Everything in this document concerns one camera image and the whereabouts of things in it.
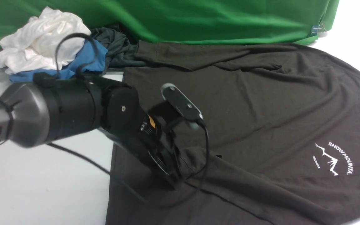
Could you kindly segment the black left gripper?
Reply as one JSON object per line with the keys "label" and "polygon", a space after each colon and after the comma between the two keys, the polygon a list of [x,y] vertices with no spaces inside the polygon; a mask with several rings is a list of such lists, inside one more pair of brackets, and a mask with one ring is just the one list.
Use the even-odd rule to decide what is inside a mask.
{"label": "black left gripper", "polygon": [[183,176],[174,133],[165,130],[156,115],[143,110],[136,89],[107,87],[102,92],[102,105],[101,132],[172,188],[179,188]]}

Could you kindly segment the gray left robot arm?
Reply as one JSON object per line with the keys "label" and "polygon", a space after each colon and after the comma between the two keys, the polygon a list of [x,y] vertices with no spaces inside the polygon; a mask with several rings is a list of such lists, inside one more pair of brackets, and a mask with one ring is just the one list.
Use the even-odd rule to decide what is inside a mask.
{"label": "gray left robot arm", "polygon": [[57,81],[38,73],[0,96],[0,143],[31,148],[95,129],[171,186],[182,175],[174,139],[147,114],[134,87],[103,77]]}

